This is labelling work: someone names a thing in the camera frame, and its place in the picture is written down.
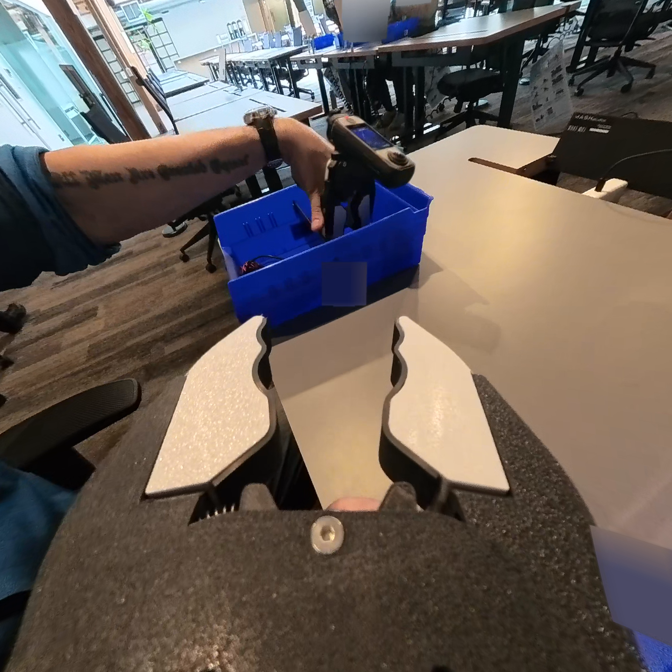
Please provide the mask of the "blue plastic bin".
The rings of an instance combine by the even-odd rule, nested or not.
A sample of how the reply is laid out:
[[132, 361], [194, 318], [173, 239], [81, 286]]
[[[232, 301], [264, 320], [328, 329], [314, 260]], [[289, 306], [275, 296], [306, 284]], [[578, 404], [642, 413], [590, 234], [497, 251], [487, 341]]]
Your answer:
[[416, 267], [432, 201], [412, 184], [377, 184], [369, 224], [329, 242], [305, 222], [308, 197], [295, 185], [218, 214], [237, 318], [276, 326], [322, 307], [324, 264], [365, 264], [367, 287]]
[[647, 671], [671, 671], [671, 645], [633, 632], [634, 643]]

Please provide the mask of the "wooden top desk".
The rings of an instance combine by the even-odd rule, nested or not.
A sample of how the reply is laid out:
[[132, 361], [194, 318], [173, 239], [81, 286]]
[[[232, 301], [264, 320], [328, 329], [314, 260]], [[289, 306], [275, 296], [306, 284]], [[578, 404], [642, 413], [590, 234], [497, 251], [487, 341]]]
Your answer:
[[510, 128], [522, 76], [525, 43], [550, 34], [561, 21], [574, 15], [580, 4], [580, 1], [559, 2], [472, 17], [431, 34], [378, 46], [377, 56], [388, 55], [392, 66], [410, 71], [414, 77], [417, 96], [412, 113], [407, 115], [407, 123], [414, 125], [406, 126], [411, 138], [419, 141], [424, 137], [423, 93], [425, 69], [429, 67], [463, 66], [462, 70], [449, 73], [449, 78], [481, 87], [484, 82], [497, 80], [501, 84], [497, 89], [497, 93], [501, 93], [497, 126]]
[[303, 123], [323, 113], [322, 104], [313, 100], [253, 87], [238, 89], [222, 82], [209, 82], [172, 96], [167, 104], [179, 134], [242, 126], [244, 115], [262, 106], [273, 108], [279, 118]]

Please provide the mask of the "black wristwatch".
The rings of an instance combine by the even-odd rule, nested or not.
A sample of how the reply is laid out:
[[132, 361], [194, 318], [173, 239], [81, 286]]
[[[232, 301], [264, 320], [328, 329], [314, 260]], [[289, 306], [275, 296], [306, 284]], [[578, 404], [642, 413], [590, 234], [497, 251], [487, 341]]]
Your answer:
[[271, 106], [262, 105], [248, 110], [243, 115], [246, 126], [256, 130], [264, 150], [266, 166], [277, 169], [283, 163], [274, 122], [278, 111]]

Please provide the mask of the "person's left forearm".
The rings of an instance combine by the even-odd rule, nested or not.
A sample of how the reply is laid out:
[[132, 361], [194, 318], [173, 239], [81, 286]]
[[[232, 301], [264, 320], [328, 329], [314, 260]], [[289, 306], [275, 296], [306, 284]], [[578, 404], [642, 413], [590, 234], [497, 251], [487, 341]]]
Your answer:
[[79, 230], [109, 245], [188, 214], [252, 176], [265, 159], [257, 130], [243, 126], [63, 148], [41, 162]]

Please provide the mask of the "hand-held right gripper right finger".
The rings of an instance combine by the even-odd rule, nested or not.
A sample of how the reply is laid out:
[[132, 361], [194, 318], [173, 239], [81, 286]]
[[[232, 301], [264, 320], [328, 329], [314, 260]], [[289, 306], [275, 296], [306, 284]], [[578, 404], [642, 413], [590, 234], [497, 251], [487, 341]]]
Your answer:
[[509, 481], [471, 369], [408, 316], [394, 324], [392, 390], [384, 401], [380, 465], [418, 495], [439, 486], [507, 495]]

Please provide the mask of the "black box on table edge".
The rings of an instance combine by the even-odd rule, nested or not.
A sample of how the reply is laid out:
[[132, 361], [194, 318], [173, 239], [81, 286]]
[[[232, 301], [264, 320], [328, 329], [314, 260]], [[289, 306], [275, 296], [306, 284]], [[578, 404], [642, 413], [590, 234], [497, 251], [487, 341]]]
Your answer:
[[671, 122], [575, 113], [553, 156], [561, 173], [671, 199]]

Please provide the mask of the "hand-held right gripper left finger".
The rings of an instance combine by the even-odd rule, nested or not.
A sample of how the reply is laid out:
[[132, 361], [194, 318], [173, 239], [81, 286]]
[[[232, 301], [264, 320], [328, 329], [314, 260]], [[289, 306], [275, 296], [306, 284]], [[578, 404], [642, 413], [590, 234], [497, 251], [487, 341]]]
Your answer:
[[267, 319], [254, 316], [191, 367], [146, 497], [213, 491], [272, 440], [278, 420], [266, 336]]

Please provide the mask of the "printed plastic bag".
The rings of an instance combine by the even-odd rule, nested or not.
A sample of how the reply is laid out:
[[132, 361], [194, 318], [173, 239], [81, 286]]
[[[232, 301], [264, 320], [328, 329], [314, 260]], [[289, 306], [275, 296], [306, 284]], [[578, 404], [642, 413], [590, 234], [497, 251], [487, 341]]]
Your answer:
[[562, 40], [533, 63], [529, 78], [533, 131], [549, 135], [565, 130], [573, 115], [573, 104]]

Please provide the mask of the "white power adapter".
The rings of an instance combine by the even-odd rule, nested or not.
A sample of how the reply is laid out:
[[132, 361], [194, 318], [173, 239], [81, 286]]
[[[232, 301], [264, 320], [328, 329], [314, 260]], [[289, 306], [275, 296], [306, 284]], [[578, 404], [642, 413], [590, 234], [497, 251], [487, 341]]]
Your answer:
[[594, 188], [584, 191], [583, 195], [605, 202], [616, 203], [620, 200], [620, 197], [624, 195], [627, 189], [627, 181], [609, 179], [605, 181], [604, 184], [598, 183]]

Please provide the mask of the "black office chair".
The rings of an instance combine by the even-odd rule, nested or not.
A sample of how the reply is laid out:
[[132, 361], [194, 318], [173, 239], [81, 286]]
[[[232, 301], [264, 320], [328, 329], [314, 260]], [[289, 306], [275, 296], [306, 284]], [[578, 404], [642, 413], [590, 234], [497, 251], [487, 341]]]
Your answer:
[[441, 125], [441, 130], [449, 132], [464, 123], [466, 128], [486, 122], [497, 122], [499, 116], [478, 111], [476, 104], [488, 95], [503, 92], [503, 76], [499, 71], [466, 68], [445, 74], [437, 82], [437, 90], [449, 99], [454, 99], [454, 115]]
[[[174, 133], [177, 135], [179, 133], [177, 124], [167, 104], [167, 98], [164, 90], [156, 76], [151, 71], [149, 71], [147, 75], [143, 77], [135, 66], [130, 66], [130, 73], [132, 74], [136, 83], [147, 90], [148, 95], [154, 99], [156, 105], [158, 105], [164, 111], [173, 126]], [[186, 252], [187, 248], [207, 237], [208, 249], [206, 254], [206, 271], [208, 273], [214, 273], [216, 271], [216, 267], [212, 261], [215, 244], [218, 240], [216, 226], [214, 224], [214, 216], [228, 209], [229, 206], [225, 201], [227, 197], [232, 197], [239, 201], [241, 198], [240, 187], [235, 185], [233, 188], [229, 188], [226, 191], [223, 191], [221, 194], [209, 199], [205, 203], [191, 209], [177, 219], [169, 222], [166, 227], [164, 227], [162, 235], [165, 238], [170, 238], [179, 235], [182, 231], [185, 231], [187, 229], [188, 222], [191, 220], [198, 219], [206, 223], [182, 248], [180, 248], [180, 260], [182, 262], [186, 263], [189, 261], [189, 255]]]
[[589, 2], [567, 67], [575, 97], [581, 97], [585, 85], [602, 74], [623, 76], [622, 93], [630, 92], [634, 83], [630, 68], [645, 69], [646, 79], [654, 77], [655, 64], [625, 55], [638, 41], [648, 39], [656, 26], [646, 17], [647, 5], [648, 1]]

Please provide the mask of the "person's left hand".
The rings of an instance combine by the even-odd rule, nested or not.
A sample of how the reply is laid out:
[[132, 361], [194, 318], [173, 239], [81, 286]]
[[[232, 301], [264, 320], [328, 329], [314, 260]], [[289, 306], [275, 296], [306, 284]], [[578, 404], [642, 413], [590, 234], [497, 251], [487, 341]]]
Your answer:
[[279, 119], [273, 123], [281, 157], [290, 166], [295, 184], [309, 198], [311, 229], [324, 227], [322, 197], [333, 146], [311, 127], [294, 119]]

